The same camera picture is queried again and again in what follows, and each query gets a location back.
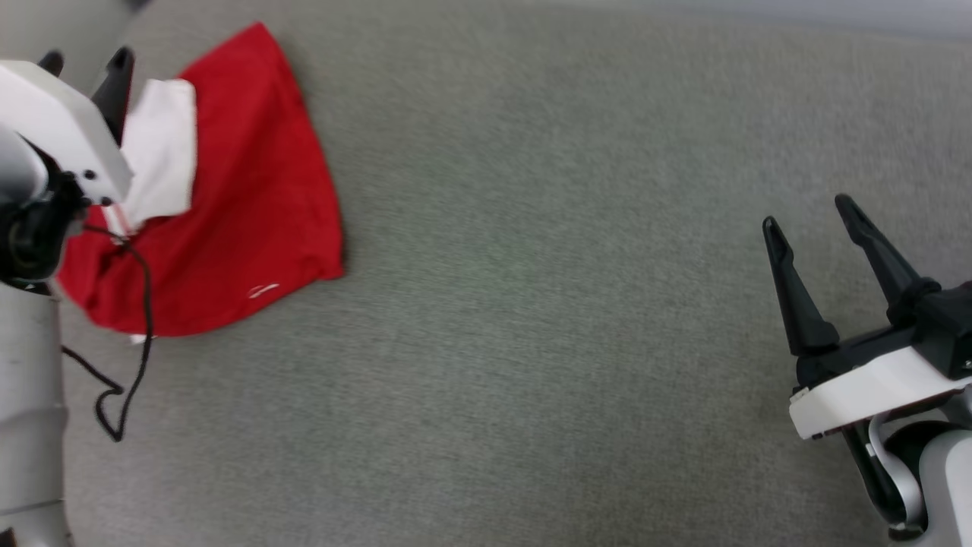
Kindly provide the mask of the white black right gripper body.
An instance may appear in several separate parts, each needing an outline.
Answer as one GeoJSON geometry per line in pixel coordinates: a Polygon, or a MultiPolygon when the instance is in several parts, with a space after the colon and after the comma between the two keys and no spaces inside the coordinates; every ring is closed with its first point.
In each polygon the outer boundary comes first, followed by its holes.
{"type": "Polygon", "coordinates": [[[817,438],[970,384],[969,356],[942,371],[914,346],[916,328],[884,329],[797,360],[789,418],[802,439],[817,438]]]}

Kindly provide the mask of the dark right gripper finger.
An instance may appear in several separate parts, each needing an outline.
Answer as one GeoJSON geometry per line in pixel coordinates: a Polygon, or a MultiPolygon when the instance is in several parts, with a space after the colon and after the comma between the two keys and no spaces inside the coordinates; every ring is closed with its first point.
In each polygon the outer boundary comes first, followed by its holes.
{"type": "Polygon", "coordinates": [[[884,294],[891,326],[904,328],[916,322],[917,302],[942,290],[940,283],[920,276],[848,194],[838,194],[835,205],[851,241],[865,252],[884,294]]]}
{"type": "Polygon", "coordinates": [[[762,232],[780,305],[789,353],[815,356],[840,342],[833,324],[824,320],[794,266],[794,253],[773,216],[762,222],[762,232]]]}

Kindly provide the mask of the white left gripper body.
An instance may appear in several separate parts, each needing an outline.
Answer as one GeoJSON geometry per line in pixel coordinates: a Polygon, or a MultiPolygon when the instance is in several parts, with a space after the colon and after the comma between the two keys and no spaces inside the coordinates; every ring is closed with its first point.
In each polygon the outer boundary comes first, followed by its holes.
{"type": "Polygon", "coordinates": [[[133,172],[90,98],[27,60],[1,62],[2,124],[79,176],[93,202],[125,200],[133,172]]]}

